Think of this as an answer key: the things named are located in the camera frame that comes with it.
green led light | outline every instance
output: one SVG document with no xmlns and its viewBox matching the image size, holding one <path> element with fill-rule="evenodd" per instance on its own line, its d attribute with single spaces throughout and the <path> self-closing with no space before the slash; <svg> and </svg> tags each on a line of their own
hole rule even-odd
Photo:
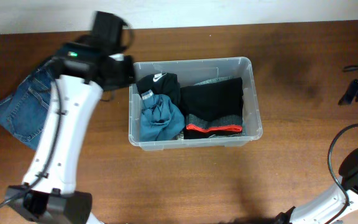
<svg viewBox="0 0 358 224">
<path fill-rule="evenodd" d="M 70 56 L 70 57 L 77 57 L 78 54 L 75 53 L 75 52 L 68 52 L 68 56 Z"/>
</svg>

clothing label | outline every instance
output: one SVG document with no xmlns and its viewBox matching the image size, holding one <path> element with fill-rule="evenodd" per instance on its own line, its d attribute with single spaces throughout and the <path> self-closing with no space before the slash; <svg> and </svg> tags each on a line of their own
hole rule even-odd
<svg viewBox="0 0 358 224">
<path fill-rule="evenodd" d="M 142 100 L 147 100 L 153 96 L 153 91 L 149 90 L 142 94 Z"/>
<path fill-rule="evenodd" d="M 160 78 L 162 78 L 165 74 L 158 73 L 154 75 L 153 81 L 157 82 Z"/>
</svg>

plastic storage container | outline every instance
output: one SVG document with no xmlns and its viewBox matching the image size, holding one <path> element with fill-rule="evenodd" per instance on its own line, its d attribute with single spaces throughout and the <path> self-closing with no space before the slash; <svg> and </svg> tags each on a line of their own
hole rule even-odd
<svg viewBox="0 0 358 224">
<path fill-rule="evenodd" d="M 138 62 L 134 64 L 136 79 L 156 73 L 175 73 L 181 87 L 194 85 L 211 78 L 235 76 L 242 78 L 244 107 L 243 133 L 247 136 L 227 138 L 185 139 L 171 141 L 139 141 L 142 100 L 135 84 L 129 87 L 129 142 L 145 151 L 203 146 L 243 146 L 262 137 L 263 129 L 259 115 L 251 61 L 245 57 L 204 60 L 182 60 L 170 62 Z"/>
</svg>

wooden table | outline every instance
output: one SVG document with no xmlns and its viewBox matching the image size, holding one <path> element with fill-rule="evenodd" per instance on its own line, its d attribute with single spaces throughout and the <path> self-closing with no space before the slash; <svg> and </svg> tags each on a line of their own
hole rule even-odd
<svg viewBox="0 0 358 224">
<path fill-rule="evenodd" d="M 34 66 L 84 32 L 0 35 L 0 99 Z M 242 147 L 145 152 L 128 141 L 128 89 L 100 103 L 86 133 L 77 190 L 93 194 L 108 223 L 216 223 L 275 217 L 327 189 L 329 144 L 358 123 L 358 104 L 337 102 L 358 72 L 358 21 L 136 30 L 138 62 L 245 56 L 252 61 L 264 134 Z M 334 151 L 336 170 L 358 130 Z M 34 152 L 0 126 L 0 201 Z M 358 223 L 358 212 L 343 220 Z M 1 223 L 23 223 L 11 209 Z"/>
</svg>

